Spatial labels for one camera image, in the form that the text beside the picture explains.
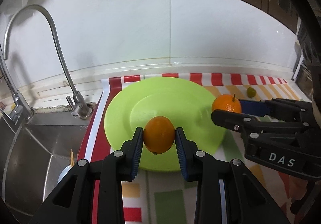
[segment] red and white stripes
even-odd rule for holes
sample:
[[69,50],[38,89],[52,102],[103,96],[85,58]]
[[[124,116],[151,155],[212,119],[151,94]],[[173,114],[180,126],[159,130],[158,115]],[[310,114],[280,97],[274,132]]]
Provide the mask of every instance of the red and white stripes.
[[266,85],[266,84],[285,84],[282,78],[262,75],[241,75],[241,74],[158,74],[158,75],[130,75],[121,77],[122,85],[127,85],[138,82],[143,79],[162,76],[176,77],[195,82],[201,86],[226,86],[226,85]]

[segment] stainless steel faucet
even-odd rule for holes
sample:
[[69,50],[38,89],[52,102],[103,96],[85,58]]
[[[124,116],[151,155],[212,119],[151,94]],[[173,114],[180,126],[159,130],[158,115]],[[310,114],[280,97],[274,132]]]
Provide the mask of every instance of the stainless steel faucet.
[[11,91],[12,94],[12,98],[14,103],[16,104],[15,108],[13,109],[13,111],[10,113],[10,115],[7,115],[3,110],[1,110],[1,112],[3,113],[3,115],[5,117],[7,117],[8,119],[12,120],[14,122],[14,124],[17,124],[18,119],[21,115],[23,115],[23,117],[25,117],[26,119],[30,119],[31,116],[33,115],[33,109],[29,106],[29,104],[27,103],[27,101],[25,100],[25,98],[22,96],[22,94],[19,92],[19,90],[17,89],[17,87],[14,85],[14,82],[8,72],[8,68],[7,65],[5,64],[5,60],[7,60],[8,55],[9,55],[9,39],[10,39],[10,33],[11,33],[11,29],[12,29],[12,24],[14,22],[14,20],[17,18],[17,16],[23,12],[24,10],[28,10],[28,9],[33,9],[33,10],[37,10],[40,13],[42,13],[44,15],[44,17],[47,19],[50,29],[51,29],[51,33],[52,33],[52,37],[55,43],[55,47],[57,50],[57,54],[62,66],[62,69],[66,75],[67,81],[70,85],[71,90],[73,91],[73,100],[75,102],[75,104],[73,104],[73,102],[71,101],[70,96],[67,96],[66,99],[69,103],[69,105],[72,107],[73,109],[73,116],[75,117],[80,117],[82,119],[87,118],[91,112],[92,109],[91,107],[88,107],[84,97],[81,95],[80,92],[78,92],[76,90],[76,87],[73,83],[73,80],[70,77],[70,73],[68,71],[67,65],[65,63],[65,59],[64,56],[62,55],[62,51],[60,48],[60,43],[58,40],[58,35],[57,35],[57,31],[56,31],[56,27],[55,27],[55,23],[51,17],[51,15],[48,13],[48,11],[43,8],[40,5],[28,5],[25,6],[23,8],[21,8],[17,13],[15,13],[8,26],[7,29],[5,31],[4,34],[4,44],[3,44],[3,53],[0,47],[0,71]]

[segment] white tile wall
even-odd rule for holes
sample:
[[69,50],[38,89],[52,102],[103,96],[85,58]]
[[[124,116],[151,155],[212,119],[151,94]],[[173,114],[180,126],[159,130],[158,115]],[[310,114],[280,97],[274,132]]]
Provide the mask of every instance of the white tile wall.
[[212,64],[225,58],[237,65],[255,61],[293,68],[296,39],[279,21],[241,0],[171,0],[171,57],[176,62],[207,57]]
[[0,100],[10,96],[9,88],[3,78],[0,79]]
[[[52,15],[69,70],[169,57],[170,0],[29,0]],[[10,73],[18,86],[61,74],[47,21],[22,14],[12,30]],[[3,42],[4,30],[0,33]]]
[[[271,75],[272,70],[290,74],[296,59],[296,36],[240,0],[28,0],[33,3],[52,15],[70,71],[87,67],[126,70],[126,64],[132,69],[136,60],[140,66],[152,62],[163,67],[168,60],[168,70],[188,64],[186,72],[194,71],[193,65],[217,72],[221,65],[224,72],[246,67],[250,73],[252,67],[253,73],[262,68],[263,75]],[[1,44],[9,21],[3,7]],[[29,12],[17,20],[7,65],[17,87],[62,74],[41,14]],[[89,82],[89,75],[84,72],[84,76]]]

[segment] faucet spout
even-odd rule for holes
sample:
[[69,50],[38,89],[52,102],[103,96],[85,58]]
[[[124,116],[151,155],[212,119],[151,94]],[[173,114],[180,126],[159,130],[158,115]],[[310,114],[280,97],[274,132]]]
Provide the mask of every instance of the faucet spout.
[[9,89],[11,91],[11,94],[12,94],[12,97],[13,97],[13,101],[15,102],[16,105],[21,105],[23,107],[23,112],[26,113],[25,117],[27,119],[29,119],[32,116],[32,114],[33,114],[32,108],[30,108],[30,106],[26,102],[25,98],[18,91],[17,87],[15,86],[15,84],[14,84],[14,82],[13,82],[13,80],[12,80],[10,74],[9,74],[8,68],[7,68],[7,66],[6,66],[6,64],[4,62],[5,60],[8,59],[8,56],[9,56],[9,39],[10,39],[10,33],[11,33],[11,30],[12,30],[13,22],[15,21],[17,16],[22,11],[25,11],[25,10],[28,10],[28,9],[33,9],[33,10],[39,11],[47,19],[48,24],[49,24],[50,29],[51,29],[51,33],[52,33],[52,37],[53,37],[54,44],[55,44],[55,47],[56,47],[56,51],[57,51],[57,54],[58,54],[58,57],[59,57],[59,61],[61,63],[62,69],[63,69],[63,71],[65,73],[66,78],[67,78],[67,81],[68,81],[68,83],[70,85],[70,88],[73,91],[73,99],[74,99],[75,102],[76,101],[80,102],[80,103],[75,103],[75,104],[78,104],[78,107],[81,107],[81,109],[77,110],[77,115],[80,118],[87,118],[91,114],[92,109],[87,106],[87,104],[86,104],[83,96],[81,95],[81,93],[79,93],[76,90],[76,87],[75,87],[75,85],[73,83],[73,80],[71,79],[71,76],[70,76],[70,73],[68,71],[64,56],[63,56],[62,51],[61,51],[61,47],[60,47],[60,43],[59,43],[59,40],[58,40],[58,35],[57,35],[57,30],[56,30],[55,23],[54,23],[51,15],[49,14],[49,12],[44,7],[42,7],[40,5],[28,5],[28,6],[25,6],[25,7],[21,8],[17,13],[15,13],[12,16],[12,18],[9,21],[9,24],[7,26],[7,29],[5,31],[5,34],[4,34],[3,53],[2,53],[2,51],[0,49],[0,71],[2,72],[2,75],[3,75],[8,87],[9,87]]

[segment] das logo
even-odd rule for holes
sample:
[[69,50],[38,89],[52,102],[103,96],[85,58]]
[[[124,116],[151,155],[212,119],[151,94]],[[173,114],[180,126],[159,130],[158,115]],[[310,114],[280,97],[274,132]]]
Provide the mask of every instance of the das logo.
[[277,156],[275,153],[272,153],[272,152],[270,154],[269,160],[273,161],[274,163],[277,163],[277,164],[287,165],[288,167],[292,167],[294,165],[294,162],[295,162],[295,159],[287,160],[285,158],[285,156],[280,157],[280,156]]

